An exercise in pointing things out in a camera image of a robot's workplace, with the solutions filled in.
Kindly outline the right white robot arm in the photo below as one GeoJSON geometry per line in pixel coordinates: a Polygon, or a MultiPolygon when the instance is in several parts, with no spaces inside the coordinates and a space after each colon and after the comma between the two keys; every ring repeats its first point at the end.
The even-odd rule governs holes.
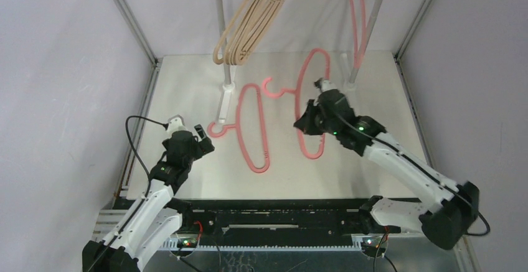
{"type": "Polygon", "coordinates": [[[310,99],[293,126],[305,135],[333,135],[344,148],[384,168],[417,196],[418,202],[371,197],[359,217],[367,232],[400,227],[421,232],[437,247],[450,250],[479,217],[478,187],[470,181],[459,184],[406,151],[378,121],[356,115],[337,89],[310,99]]]}

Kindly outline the pink hanger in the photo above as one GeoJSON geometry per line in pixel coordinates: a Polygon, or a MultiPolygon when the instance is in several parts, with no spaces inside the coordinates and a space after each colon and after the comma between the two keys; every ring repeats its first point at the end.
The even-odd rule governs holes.
{"type": "Polygon", "coordinates": [[[207,126],[207,129],[206,129],[207,134],[212,138],[221,138],[222,136],[225,136],[228,133],[228,131],[234,130],[237,135],[237,142],[238,142],[240,152],[242,153],[243,159],[246,162],[248,168],[256,174],[263,174],[267,170],[269,170],[270,165],[271,165],[269,143],[268,143],[266,122],[265,122],[265,112],[264,112],[264,107],[263,107],[262,90],[259,85],[257,85],[256,83],[247,83],[246,85],[244,85],[239,94],[237,106],[235,109],[235,122],[231,124],[223,124],[219,131],[215,131],[214,129],[218,126],[220,126],[219,121],[211,122],[207,126]],[[244,104],[245,96],[249,90],[254,90],[255,95],[256,95],[257,110],[258,110],[258,130],[260,134],[260,141],[262,144],[262,154],[263,154],[263,165],[262,166],[255,165],[255,162],[253,161],[249,153],[248,144],[245,142],[243,138],[242,107],[244,104]]]}
{"type": "Polygon", "coordinates": [[[365,0],[349,0],[352,20],[353,39],[353,65],[354,69],[360,69],[365,50],[367,37],[367,16],[365,0]]]}
{"type": "MultiPolygon", "coordinates": [[[[294,95],[295,97],[295,120],[298,120],[301,118],[300,105],[301,105],[302,83],[303,83],[306,71],[308,69],[308,66],[315,54],[321,54],[324,56],[324,61],[325,61],[324,78],[329,79],[330,73],[331,73],[331,57],[326,50],[321,49],[321,48],[314,48],[309,52],[308,56],[305,58],[303,65],[301,66],[301,69],[298,74],[296,86],[294,88],[281,88],[279,92],[273,93],[267,89],[268,83],[273,80],[272,77],[268,77],[264,79],[264,81],[262,81],[261,83],[261,89],[263,93],[269,98],[278,99],[278,98],[281,98],[285,94],[294,95]]],[[[311,153],[308,151],[306,147],[303,133],[299,130],[297,130],[296,132],[297,132],[297,138],[299,142],[299,148],[302,154],[304,155],[304,157],[315,160],[315,159],[320,158],[323,155],[325,135],[320,135],[318,150],[315,153],[311,153]]]]}

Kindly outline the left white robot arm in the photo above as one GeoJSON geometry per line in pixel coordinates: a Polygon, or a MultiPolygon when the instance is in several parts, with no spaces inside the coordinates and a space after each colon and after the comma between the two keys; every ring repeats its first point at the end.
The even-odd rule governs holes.
{"type": "Polygon", "coordinates": [[[215,148],[200,124],[189,131],[178,116],[166,126],[170,137],[162,143],[165,152],[151,169],[147,190],[112,231],[99,242],[90,240],[85,245],[83,271],[142,271],[171,234],[193,228],[189,203],[175,195],[193,163],[215,148]]]}

